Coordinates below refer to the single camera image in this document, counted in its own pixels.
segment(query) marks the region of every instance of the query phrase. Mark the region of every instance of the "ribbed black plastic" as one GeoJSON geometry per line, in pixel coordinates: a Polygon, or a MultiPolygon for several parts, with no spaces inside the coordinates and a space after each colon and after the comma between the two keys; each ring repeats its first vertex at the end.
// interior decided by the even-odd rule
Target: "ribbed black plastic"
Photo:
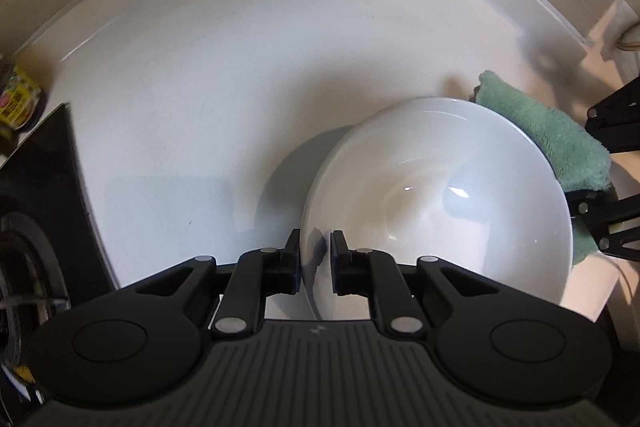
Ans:
{"type": "Polygon", "coordinates": [[[181,387],[120,410],[51,401],[28,427],[596,427],[614,425],[588,401],[509,410],[469,396],[424,347],[370,321],[267,321],[254,336],[218,342],[181,387]]]}

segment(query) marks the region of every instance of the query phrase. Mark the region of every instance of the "white bowl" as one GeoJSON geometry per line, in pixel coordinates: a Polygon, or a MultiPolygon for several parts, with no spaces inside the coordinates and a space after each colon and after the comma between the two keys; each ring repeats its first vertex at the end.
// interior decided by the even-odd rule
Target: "white bowl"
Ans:
{"type": "Polygon", "coordinates": [[[369,317],[332,292],[328,236],[397,263],[436,255],[559,303],[571,270],[564,194],[519,128],[475,103],[419,98],[354,127],[327,157],[306,200],[302,264],[318,318],[369,317]]]}

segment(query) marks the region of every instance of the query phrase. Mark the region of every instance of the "yellow label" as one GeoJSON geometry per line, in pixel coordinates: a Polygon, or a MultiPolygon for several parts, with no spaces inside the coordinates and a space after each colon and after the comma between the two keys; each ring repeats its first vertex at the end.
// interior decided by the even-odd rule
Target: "yellow label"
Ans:
{"type": "Polygon", "coordinates": [[[28,383],[35,383],[36,381],[33,379],[33,375],[31,374],[31,370],[25,365],[18,365],[14,367],[14,373],[22,379],[22,381],[28,383]]]}
{"type": "Polygon", "coordinates": [[[18,66],[0,94],[0,122],[12,129],[24,125],[35,111],[40,97],[40,86],[18,66]]]}

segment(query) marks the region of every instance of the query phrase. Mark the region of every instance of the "black bracket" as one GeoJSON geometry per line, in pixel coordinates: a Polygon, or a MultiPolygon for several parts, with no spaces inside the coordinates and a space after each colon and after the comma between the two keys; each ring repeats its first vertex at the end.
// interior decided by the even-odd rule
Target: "black bracket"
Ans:
{"type": "Polygon", "coordinates": [[[594,397],[606,374],[606,338],[588,319],[438,257],[396,265],[383,251],[350,250],[331,234],[334,292],[369,299],[393,339],[421,343],[470,393],[541,407],[594,397]]]}
{"type": "MultiPolygon", "coordinates": [[[[593,105],[587,117],[585,130],[609,153],[640,150],[640,76],[593,105]]],[[[640,194],[614,200],[602,190],[574,190],[566,200],[571,216],[583,221],[601,252],[640,261],[640,250],[625,246],[640,239],[640,227],[611,231],[640,217],[640,194]]]]}
{"type": "Polygon", "coordinates": [[[580,217],[598,249],[610,256],[640,261],[640,250],[625,245],[640,239],[640,227],[611,232],[611,227],[640,217],[640,194],[607,201],[601,190],[575,190],[566,195],[572,217],[580,217]]]}
{"type": "Polygon", "coordinates": [[[587,111],[585,130],[610,153],[640,150],[640,76],[587,111]]]}
{"type": "Polygon", "coordinates": [[[256,333],[269,295],[299,290],[299,241],[294,230],[285,248],[252,250],[230,265],[197,256],[71,308],[35,331],[30,369],[47,396],[80,405],[162,393],[217,341],[256,333]]]}

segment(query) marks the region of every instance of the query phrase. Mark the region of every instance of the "metal rivet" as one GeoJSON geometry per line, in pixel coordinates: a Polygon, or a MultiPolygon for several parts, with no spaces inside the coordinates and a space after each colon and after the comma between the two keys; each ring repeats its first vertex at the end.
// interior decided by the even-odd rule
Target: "metal rivet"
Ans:
{"type": "Polygon", "coordinates": [[[391,328],[398,333],[415,333],[422,329],[422,321],[415,317],[396,317],[391,321],[391,328]]]}
{"type": "Polygon", "coordinates": [[[240,317],[224,317],[216,321],[216,329],[221,333],[240,333],[246,329],[246,322],[240,317]]]}

